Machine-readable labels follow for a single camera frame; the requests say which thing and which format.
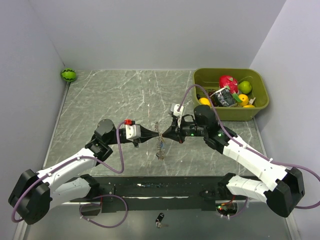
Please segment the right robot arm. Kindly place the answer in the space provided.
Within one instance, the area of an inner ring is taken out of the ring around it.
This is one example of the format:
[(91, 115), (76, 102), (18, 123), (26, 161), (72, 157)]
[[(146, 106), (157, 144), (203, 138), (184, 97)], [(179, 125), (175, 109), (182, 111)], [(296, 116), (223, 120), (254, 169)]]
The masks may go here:
[(223, 199), (245, 196), (266, 203), (277, 215), (288, 217), (305, 194), (302, 172), (276, 165), (251, 148), (239, 135), (218, 123), (214, 111), (208, 105), (198, 105), (192, 121), (186, 121), (183, 106), (172, 104), (170, 127), (162, 134), (164, 138), (182, 144), (186, 137), (202, 137), (213, 150), (236, 161), (258, 179), (244, 178), (227, 173), (218, 182), (218, 193)]

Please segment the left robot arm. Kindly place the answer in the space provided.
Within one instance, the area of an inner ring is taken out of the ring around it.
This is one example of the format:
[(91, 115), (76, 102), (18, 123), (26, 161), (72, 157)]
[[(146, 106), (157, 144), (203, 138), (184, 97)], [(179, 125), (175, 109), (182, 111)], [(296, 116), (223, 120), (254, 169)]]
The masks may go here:
[(50, 209), (64, 202), (79, 198), (95, 200), (99, 195), (99, 184), (92, 177), (71, 179), (97, 165), (121, 174), (125, 169), (123, 159), (120, 160), (120, 170), (105, 162), (113, 153), (110, 146), (120, 147), (122, 144), (132, 143), (138, 147), (140, 143), (158, 136), (158, 132), (130, 119), (122, 121), (118, 126), (110, 119), (101, 120), (91, 140), (73, 156), (38, 172), (28, 169), (20, 175), (8, 198), (8, 203), (13, 208), (11, 221), (25, 221), (32, 225), (41, 220)]

